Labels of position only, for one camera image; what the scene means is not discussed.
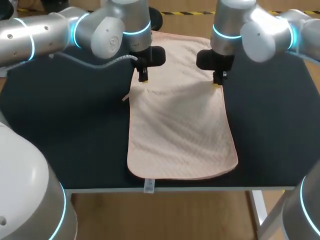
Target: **cable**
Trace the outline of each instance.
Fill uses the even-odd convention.
[[[112,64],[115,64],[115,63],[117,63],[119,61],[122,61],[122,60],[125,60],[125,59],[132,59],[132,60],[135,60],[135,61],[138,60],[138,58],[136,56],[123,55],[123,56],[117,57],[116,59],[114,59],[114,60],[112,60],[112,61],[110,61],[108,63],[102,64],[102,65],[93,65],[93,64],[87,63],[85,61],[79,60],[78,58],[76,58],[74,56],[70,56],[70,55],[68,55],[66,53],[63,53],[63,52],[58,52],[56,54],[59,55],[59,56],[62,56],[64,58],[67,58],[69,60],[72,60],[72,61],[74,61],[74,62],[76,62],[78,64],[86,66],[88,68],[91,68],[91,69],[105,69],[105,68],[111,66]]]
[[[86,67],[91,68],[91,69],[105,69],[105,68],[111,66],[112,64],[115,64],[115,63],[117,63],[117,62],[119,62],[121,60],[125,60],[125,59],[132,59],[132,60],[135,60],[135,61],[138,60],[138,58],[133,56],[133,55],[123,55],[123,56],[117,57],[116,59],[114,59],[114,60],[112,60],[112,61],[110,61],[108,63],[102,64],[102,65],[93,65],[93,64],[87,63],[85,61],[79,60],[79,59],[77,59],[77,58],[75,58],[73,56],[70,56],[70,55],[66,54],[66,53],[58,52],[58,53],[55,53],[55,54],[57,54],[59,56],[62,56],[64,58],[70,59],[70,60],[72,60],[72,61],[74,61],[74,62],[76,62],[78,64],[81,64],[81,65],[86,66]],[[21,66],[21,65],[23,65],[25,63],[28,63],[28,62],[30,62],[30,61],[22,61],[22,62],[19,62],[17,64],[11,65],[11,66],[0,67],[0,71],[8,72],[9,70],[15,69],[15,68],[17,68],[17,67],[19,67],[19,66]]]
[[[308,56],[306,56],[306,55],[297,53],[297,52],[295,52],[295,51],[286,51],[286,53],[291,54],[291,55],[294,55],[294,56],[297,56],[297,57],[299,57],[299,58],[301,58],[301,59],[307,60],[307,61],[309,61],[309,62],[312,62],[312,63],[317,64],[317,65],[320,66],[320,61],[315,60],[315,59],[313,59],[313,58],[311,58],[311,57],[308,57]]]

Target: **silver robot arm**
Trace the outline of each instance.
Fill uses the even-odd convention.
[[[299,10],[273,16],[256,0],[219,0],[212,26],[211,50],[202,50],[196,64],[214,70],[213,78],[222,84],[232,68],[236,48],[262,63],[278,53],[288,52],[320,61],[320,19]]]
[[[69,7],[49,15],[0,21],[0,67],[30,61],[77,47],[101,59],[113,57],[125,40],[140,81],[148,67],[162,65],[165,51],[151,47],[152,32],[147,0],[108,0],[93,13]]]

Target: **cloth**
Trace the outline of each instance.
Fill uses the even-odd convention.
[[[153,32],[166,62],[148,69],[148,83],[134,72],[129,92],[127,165],[145,179],[196,180],[231,171],[238,157],[229,129],[223,88],[213,72],[196,66],[210,41]]]

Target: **black table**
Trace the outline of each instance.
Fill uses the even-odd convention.
[[[79,49],[68,54],[102,61]],[[127,54],[125,47],[118,55]],[[127,168],[129,60],[94,71],[38,58],[12,70],[0,95],[11,127],[44,154],[74,192],[141,190]],[[257,64],[243,50],[224,85],[238,166],[208,180],[157,180],[165,190],[290,189],[320,159],[320,97],[303,61],[288,54]]]

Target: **white tag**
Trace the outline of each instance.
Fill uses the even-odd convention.
[[[156,183],[155,179],[146,178],[144,180],[143,192],[145,194],[153,194],[155,192],[155,183]]]

